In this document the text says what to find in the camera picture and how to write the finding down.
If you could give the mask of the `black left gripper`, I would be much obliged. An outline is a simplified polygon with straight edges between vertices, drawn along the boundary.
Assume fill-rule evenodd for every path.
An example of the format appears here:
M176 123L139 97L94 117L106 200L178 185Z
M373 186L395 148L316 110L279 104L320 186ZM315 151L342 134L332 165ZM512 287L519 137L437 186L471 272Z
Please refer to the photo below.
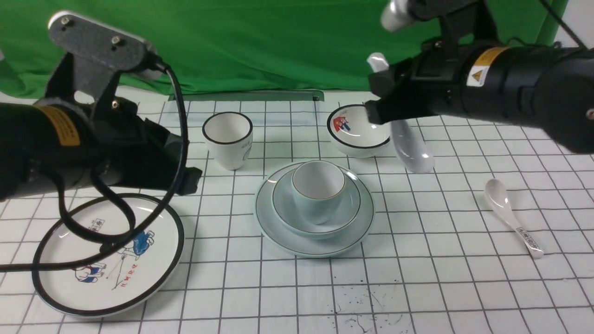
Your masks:
M189 150L189 140L148 118L142 119L137 112L136 103L113 99L105 120L119 130L119 137L113 137L112 146L107 148L102 180L108 186L165 192L180 177L174 193L196 193L202 170L187 167L187 158L181 154L183 148Z

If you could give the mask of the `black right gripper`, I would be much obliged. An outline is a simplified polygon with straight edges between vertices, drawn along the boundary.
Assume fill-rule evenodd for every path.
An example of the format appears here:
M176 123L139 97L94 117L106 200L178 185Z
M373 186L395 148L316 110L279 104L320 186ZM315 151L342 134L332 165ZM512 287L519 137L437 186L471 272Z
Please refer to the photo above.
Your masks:
M370 91L377 101L364 103L370 123L429 116L469 118L462 102L463 76L468 72L469 45L453 53L441 40L429 40L420 54L389 64L378 52L369 55Z

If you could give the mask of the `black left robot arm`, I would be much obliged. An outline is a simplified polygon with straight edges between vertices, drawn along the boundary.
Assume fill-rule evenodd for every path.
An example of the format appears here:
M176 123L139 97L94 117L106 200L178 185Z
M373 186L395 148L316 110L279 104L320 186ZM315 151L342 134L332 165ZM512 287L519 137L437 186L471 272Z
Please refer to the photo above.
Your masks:
M138 104L116 99L88 115L91 104L1 104L1 200L106 186L166 191L177 173L181 137L138 116Z

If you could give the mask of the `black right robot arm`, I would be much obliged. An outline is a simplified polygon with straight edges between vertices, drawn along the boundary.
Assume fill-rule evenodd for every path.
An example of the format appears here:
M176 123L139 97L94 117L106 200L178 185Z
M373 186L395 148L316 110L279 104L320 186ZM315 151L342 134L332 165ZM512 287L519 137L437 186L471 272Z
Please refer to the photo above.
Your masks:
M484 41L422 53L369 76L370 123L429 116L538 128L574 154L594 151L593 51Z

